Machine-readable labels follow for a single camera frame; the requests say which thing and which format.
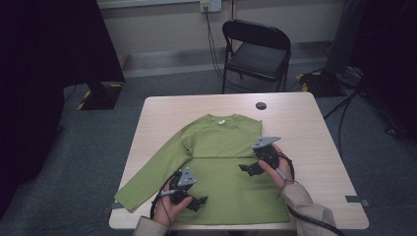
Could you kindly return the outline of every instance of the table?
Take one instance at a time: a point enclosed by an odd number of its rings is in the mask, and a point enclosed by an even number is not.
[[[256,103],[267,105],[265,110]],[[120,187],[123,187],[177,131],[206,115],[233,113],[263,121],[263,136],[281,136],[277,142],[293,160],[296,180],[306,187],[313,201],[333,211],[339,229],[365,229],[368,218],[356,196],[346,169],[334,146],[322,113],[308,92],[273,92],[156,96],[145,101]],[[151,200],[134,213],[114,209],[109,224],[114,229],[133,229],[141,215],[149,216]],[[172,225],[174,230],[295,229],[295,221],[253,225]]]

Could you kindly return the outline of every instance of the green long-sleeve shirt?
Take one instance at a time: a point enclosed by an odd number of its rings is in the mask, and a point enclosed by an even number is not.
[[[127,210],[134,210],[179,168],[190,167],[198,182],[188,191],[208,197],[199,211],[184,210],[178,223],[246,224],[288,220],[282,198],[266,174],[250,177],[239,164],[257,161],[252,144],[262,122],[233,114],[203,116],[177,132],[116,194]]]

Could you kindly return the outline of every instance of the human hand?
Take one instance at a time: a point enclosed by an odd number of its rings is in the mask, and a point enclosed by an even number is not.
[[[164,187],[163,191],[169,191],[169,181]],[[153,216],[153,221],[156,221],[160,224],[163,224],[169,227],[175,219],[178,217],[180,212],[187,207],[187,205],[193,200],[193,197],[185,198],[181,203],[175,205],[171,202],[169,196],[164,196],[159,199],[155,214]]]
[[[277,152],[282,153],[281,148],[279,148],[277,145],[272,144],[272,146],[276,149]],[[292,184],[293,183],[293,181],[292,181],[293,178],[292,178],[291,169],[289,167],[289,164],[288,164],[287,160],[280,157],[278,159],[278,162],[279,162],[278,168],[286,176],[287,181],[282,179],[282,177],[278,174],[278,172],[276,172],[276,170],[272,169],[266,162],[264,162],[263,160],[259,160],[259,164],[260,164],[261,168],[263,168],[263,170],[266,171],[269,174],[270,178],[272,178],[275,185],[279,189],[283,189],[287,184]]]

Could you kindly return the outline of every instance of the gray carpet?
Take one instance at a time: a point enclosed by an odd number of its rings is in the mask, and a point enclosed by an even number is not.
[[[323,63],[292,64],[290,88],[299,73]],[[242,82],[250,85],[252,81]],[[37,178],[20,186],[0,222],[0,235],[131,235],[108,226],[109,207],[117,192],[125,161],[149,96],[220,93],[215,71],[128,79],[113,110],[78,111],[86,86],[66,88],[55,144]],[[273,90],[269,85],[258,89]],[[345,97],[318,98],[323,114]],[[342,110],[326,122],[334,142]],[[370,220],[366,230],[346,235],[417,235],[417,145],[386,135],[387,117],[366,96],[356,96],[341,126],[343,161]]]

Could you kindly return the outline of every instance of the wall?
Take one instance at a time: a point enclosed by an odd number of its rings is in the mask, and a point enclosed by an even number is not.
[[[207,20],[200,13],[199,1],[108,2],[98,0],[98,5],[119,54],[209,48]],[[127,3],[136,7],[122,7]],[[221,26],[231,18],[231,3],[223,0],[221,12],[208,14],[216,47],[224,46]],[[334,37],[342,5],[342,0],[239,0],[234,1],[233,15],[235,19],[281,28],[293,43],[329,41]]]

